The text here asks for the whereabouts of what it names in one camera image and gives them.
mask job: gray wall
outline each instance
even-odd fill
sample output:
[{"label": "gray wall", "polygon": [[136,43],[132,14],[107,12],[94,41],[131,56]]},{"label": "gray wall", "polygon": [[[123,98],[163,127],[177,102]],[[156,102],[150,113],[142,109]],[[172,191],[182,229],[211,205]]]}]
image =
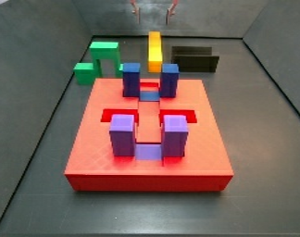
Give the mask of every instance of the gray wall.
[{"label": "gray wall", "polygon": [[300,112],[300,0],[274,0],[243,41]]},{"label": "gray wall", "polygon": [[0,217],[90,40],[71,0],[0,5]]},{"label": "gray wall", "polygon": [[164,25],[172,0],[136,0],[140,25],[128,0],[74,0],[94,35],[147,35],[242,38],[269,0],[179,0],[175,15]]}]

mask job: yellow block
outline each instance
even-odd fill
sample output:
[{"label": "yellow block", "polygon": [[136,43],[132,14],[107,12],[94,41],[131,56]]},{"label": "yellow block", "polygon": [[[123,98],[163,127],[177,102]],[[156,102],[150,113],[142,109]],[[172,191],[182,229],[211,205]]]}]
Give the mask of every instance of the yellow block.
[{"label": "yellow block", "polygon": [[148,32],[148,72],[160,72],[162,67],[162,48],[160,33],[158,31]]}]

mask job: red base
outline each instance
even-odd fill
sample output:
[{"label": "red base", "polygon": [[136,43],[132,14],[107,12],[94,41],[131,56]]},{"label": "red base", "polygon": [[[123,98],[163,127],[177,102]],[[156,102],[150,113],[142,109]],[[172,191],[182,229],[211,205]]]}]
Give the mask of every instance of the red base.
[{"label": "red base", "polygon": [[[142,80],[142,82],[158,83],[158,80]],[[134,157],[112,155],[108,119],[102,119],[106,115],[104,109],[120,109],[135,114],[139,106],[138,98],[123,98],[122,91],[120,80],[95,81],[64,170],[74,189],[78,191],[221,191],[233,178],[233,169],[202,82],[179,80],[175,98],[159,100],[159,112],[150,115],[143,108],[139,111],[143,111],[142,115],[136,115],[136,117],[142,116],[142,120],[152,121],[146,125],[136,124],[136,134],[140,141],[146,142],[148,132],[144,131],[150,130],[154,135],[159,132],[159,114],[164,114],[167,110],[171,110],[171,113],[177,110],[194,111],[194,114],[189,115],[191,121],[185,156],[163,157],[160,161],[135,160]]]}]

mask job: gray floor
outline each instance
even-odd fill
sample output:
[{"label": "gray floor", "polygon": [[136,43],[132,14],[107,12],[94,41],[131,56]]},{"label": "gray floor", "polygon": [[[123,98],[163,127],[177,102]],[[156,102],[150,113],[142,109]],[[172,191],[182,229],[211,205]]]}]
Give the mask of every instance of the gray floor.
[{"label": "gray floor", "polygon": [[[146,68],[146,38],[118,38]],[[300,118],[241,40],[163,39],[213,46],[202,78],[235,176],[221,193],[75,193],[62,172],[91,87],[72,80],[0,223],[0,234],[300,233]]]}]

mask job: blue block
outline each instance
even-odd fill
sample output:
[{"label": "blue block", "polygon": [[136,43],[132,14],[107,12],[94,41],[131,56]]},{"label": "blue block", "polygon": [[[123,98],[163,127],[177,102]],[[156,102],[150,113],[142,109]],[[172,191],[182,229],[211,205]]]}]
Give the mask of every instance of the blue block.
[{"label": "blue block", "polygon": [[159,97],[175,97],[178,74],[177,64],[162,65],[162,72],[159,75]]},{"label": "blue block", "polygon": [[178,65],[177,64],[170,64],[170,63],[163,63],[162,64],[162,73],[172,73],[178,74]]},{"label": "blue block", "polygon": [[183,156],[189,135],[185,116],[170,115],[163,117],[162,124],[162,156]]},{"label": "blue block", "polygon": [[160,160],[160,144],[136,144],[135,159],[138,160]]},{"label": "blue block", "polygon": [[115,156],[134,156],[135,154],[135,132],[134,116],[112,115],[108,136],[111,140],[112,153]]},{"label": "blue block", "polygon": [[158,92],[140,92],[140,101],[150,102],[150,101],[159,101],[159,94]]},{"label": "blue block", "polygon": [[123,63],[123,97],[140,96],[140,63]]},{"label": "blue block", "polygon": [[140,72],[140,63],[123,63],[123,72]]}]

